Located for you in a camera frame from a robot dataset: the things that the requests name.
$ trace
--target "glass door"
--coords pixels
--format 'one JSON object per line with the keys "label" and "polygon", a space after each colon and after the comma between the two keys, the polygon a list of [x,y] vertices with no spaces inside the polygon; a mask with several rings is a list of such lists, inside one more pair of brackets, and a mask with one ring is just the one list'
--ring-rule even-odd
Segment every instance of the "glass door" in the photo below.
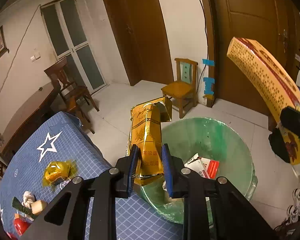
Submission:
{"label": "glass door", "polygon": [[90,93],[105,85],[78,15],[75,0],[59,0],[41,7],[43,22],[57,60],[68,61],[68,71]]}

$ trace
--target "black cable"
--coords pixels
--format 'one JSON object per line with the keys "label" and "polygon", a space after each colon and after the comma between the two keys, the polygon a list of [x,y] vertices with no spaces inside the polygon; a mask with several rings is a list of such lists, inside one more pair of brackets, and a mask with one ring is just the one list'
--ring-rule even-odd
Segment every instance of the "black cable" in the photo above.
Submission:
{"label": "black cable", "polygon": [[[206,16],[205,16],[205,14],[204,14],[204,9],[203,9],[203,5],[202,5],[201,0],[199,0],[199,2],[200,2],[200,5],[201,5],[201,8],[202,8],[202,11],[203,11],[203,17],[204,17],[204,25],[205,25],[205,27],[204,27],[204,32],[206,33],[206,40],[207,40],[207,60],[208,60],[208,36],[207,36]],[[205,71],[205,69],[206,69],[206,66],[207,66],[207,64],[204,65],[204,68],[203,68],[203,70],[202,70],[202,72],[201,72],[201,75],[200,75],[200,77],[199,77],[199,80],[198,80],[198,87],[197,87],[196,94],[198,93],[198,89],[199,89],[199,86],[200,86],[201,77],[202,77],[202,74],[204,73],[204,71]]]}

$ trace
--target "green panel on chair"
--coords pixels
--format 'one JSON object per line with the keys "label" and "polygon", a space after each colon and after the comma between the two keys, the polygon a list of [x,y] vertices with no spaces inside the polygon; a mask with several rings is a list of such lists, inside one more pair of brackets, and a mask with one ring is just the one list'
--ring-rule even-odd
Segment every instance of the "green panel on chair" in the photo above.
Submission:
{"label": "green panel on chair", "polygon": [[185,62],[180,62],[180,67],[181,67],[181,71],[182,71],[181,80],[183,82],[191,84],[191,82],[192,82],[192,76],[191,76],[192,65],[189,63],[185,63]]}

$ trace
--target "wooden table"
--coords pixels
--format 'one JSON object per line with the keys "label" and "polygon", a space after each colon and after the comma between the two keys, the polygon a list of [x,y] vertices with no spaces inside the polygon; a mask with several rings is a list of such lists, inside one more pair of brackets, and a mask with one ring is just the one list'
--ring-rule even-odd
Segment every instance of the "wooden table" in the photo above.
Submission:
{"label": "wooden table", "polygon": [[13,115],[2,134],[0,156],[8,164],[25,141],[51,116],[52,102],[60,92],[60,84],[50,82],[37,90]]}

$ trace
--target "sponge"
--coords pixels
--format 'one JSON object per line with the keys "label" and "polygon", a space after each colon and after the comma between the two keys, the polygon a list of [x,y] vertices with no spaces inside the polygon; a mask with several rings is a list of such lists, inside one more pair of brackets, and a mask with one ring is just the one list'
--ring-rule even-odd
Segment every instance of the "sponge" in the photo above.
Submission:
{"label": "sponge", "polygon": [[32,213],[34,215],[39,215],[46,206],[47,202],[43,200],[37,200],[36,202],[31,203]]}

